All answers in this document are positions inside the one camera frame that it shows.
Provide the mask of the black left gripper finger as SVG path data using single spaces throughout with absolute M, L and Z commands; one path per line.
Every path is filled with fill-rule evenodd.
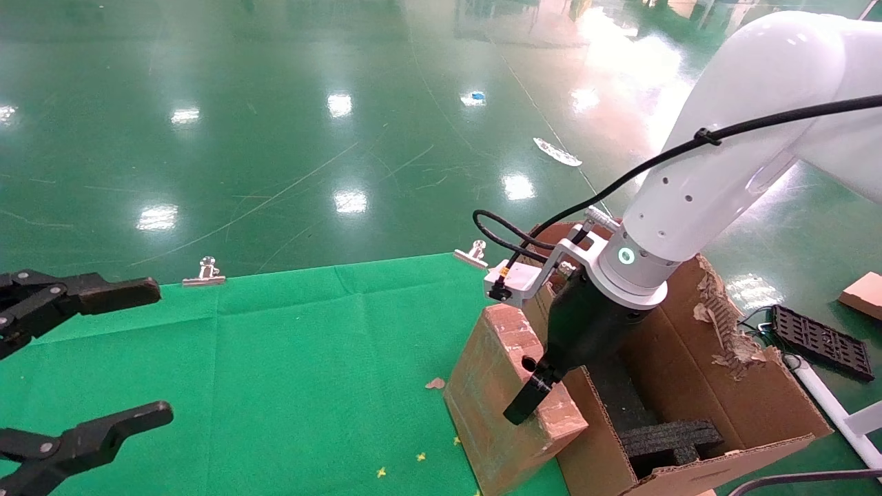
M 110 464 L 130 436 L 167 426 L 170 403 L 157 401 L 78 424 L 52 437 L 1 431 L 1 455 L 19 467 L 1 479 L 3 495 L 48 495 L 67 478 Z
M 161 300 L 152 278 L 108 282 L 97 273 L 56 277 L 22 269 L 1 274 L 1 358 L 9 358 L 76 315 L 116 313 Z

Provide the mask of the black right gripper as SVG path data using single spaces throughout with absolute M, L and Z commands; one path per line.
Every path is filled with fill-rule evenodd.
M 569 371 L 594 364 L 619 349 L 627 333 L 651 313 L 633 309 L 604 295 L 579 269 L 568 278 L 548 308 L 547 343 L 538 364 L 523 364 L 530 373 L 504 417 L 520 426 Z

